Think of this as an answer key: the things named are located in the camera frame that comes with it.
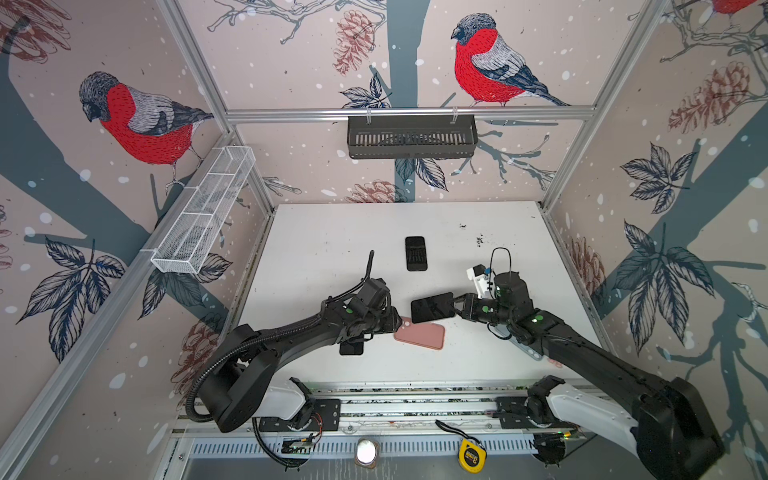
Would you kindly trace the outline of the pink phone case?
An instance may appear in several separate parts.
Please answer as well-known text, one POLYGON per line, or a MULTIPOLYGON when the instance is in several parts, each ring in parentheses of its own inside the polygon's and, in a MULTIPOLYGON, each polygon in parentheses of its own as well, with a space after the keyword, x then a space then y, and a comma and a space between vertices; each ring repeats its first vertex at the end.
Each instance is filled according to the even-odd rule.
POLYGON ((401 327, 394 333, 394 339, 431 350, 441 350, 444 346, 445 328, 432 322, 414 323, 403 317, 401 327))

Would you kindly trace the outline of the black phone horizontal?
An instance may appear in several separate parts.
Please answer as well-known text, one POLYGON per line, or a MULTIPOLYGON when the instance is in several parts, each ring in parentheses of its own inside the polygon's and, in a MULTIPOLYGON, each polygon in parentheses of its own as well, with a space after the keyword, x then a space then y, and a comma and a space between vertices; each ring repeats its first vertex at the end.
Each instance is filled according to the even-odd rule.
POLYGON ((449 319, 455 315, 454 295, 451 292, 411 302, 411 320, 415 324, 449 319))

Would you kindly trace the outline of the black phone diagonal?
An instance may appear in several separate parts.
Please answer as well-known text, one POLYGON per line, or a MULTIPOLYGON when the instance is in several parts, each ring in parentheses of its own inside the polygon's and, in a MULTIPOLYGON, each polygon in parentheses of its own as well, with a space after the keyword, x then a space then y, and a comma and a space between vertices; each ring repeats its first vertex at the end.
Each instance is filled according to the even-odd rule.
POLYGON ((405 238, 405 255, 408 271, 421 272, 428 269, 426 242, 423 236, 405 238))

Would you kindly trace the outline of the light blue phone case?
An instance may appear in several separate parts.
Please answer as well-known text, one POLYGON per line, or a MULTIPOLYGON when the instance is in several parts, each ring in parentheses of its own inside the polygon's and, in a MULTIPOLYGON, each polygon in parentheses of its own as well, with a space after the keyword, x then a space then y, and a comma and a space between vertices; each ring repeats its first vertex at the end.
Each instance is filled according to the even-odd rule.
POLYGON ((523 353, 528 355, 534 361, 541 361, 544 358, 541 349, 536 344, 527 345, 517 340, 515 337, 512 337, 509 342, 520 349, 523 353))

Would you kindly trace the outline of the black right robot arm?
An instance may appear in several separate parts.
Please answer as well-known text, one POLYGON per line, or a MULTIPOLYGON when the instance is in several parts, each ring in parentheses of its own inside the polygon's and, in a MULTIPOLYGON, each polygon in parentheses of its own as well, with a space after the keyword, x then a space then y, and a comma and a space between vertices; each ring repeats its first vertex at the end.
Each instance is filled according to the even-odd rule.
POLYGON ((578 373, 603 392, 587 394, 556 376, 528 390, 529 419, 585 427, 634 454, 657 479, 699 479, 725 454, 725 446, 698 390, 643 371, 589 341, 561 318, 534 306, 518 273, 467 271, 475 290, 459 297, 460 316, 502 329, 529 356, 547 358, 578 373))

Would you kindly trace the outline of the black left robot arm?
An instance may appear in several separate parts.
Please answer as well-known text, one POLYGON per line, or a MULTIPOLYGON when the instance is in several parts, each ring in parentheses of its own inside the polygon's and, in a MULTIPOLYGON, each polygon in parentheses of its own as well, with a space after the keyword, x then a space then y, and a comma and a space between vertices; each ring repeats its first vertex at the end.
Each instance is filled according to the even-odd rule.
POLYGON ((393 334, 401 325, 390 290, 380 278, 364 279, 327 298, 318 313, 303 320, 258 331, 241 325, 192 381, 185 414, 194 422, 213 421, 221 432, 231 432, 254 416, 283 366, 333 345, 342 356, 359 356, 374 336, 393 334))

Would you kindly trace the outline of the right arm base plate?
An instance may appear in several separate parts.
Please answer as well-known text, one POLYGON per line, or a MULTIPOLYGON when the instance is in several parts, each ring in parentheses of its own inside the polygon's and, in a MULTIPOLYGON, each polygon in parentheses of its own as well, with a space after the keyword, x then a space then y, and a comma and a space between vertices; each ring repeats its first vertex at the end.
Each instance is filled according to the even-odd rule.
POLYGON ((493 418, 500 421, 503 429, 557 429, 573 430, 578 426, 554 416, 545 400, 535 397, 497 397, 497 410, 493 418))

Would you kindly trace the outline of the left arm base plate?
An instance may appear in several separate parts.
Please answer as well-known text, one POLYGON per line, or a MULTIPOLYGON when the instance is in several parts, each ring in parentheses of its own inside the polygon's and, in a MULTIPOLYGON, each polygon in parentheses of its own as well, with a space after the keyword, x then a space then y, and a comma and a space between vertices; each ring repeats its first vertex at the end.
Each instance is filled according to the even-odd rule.
POLYGON ((334 432, 341 413, 339 399, 310 399, 288 420, 278 417, 258 419, 260 432, 334 432))

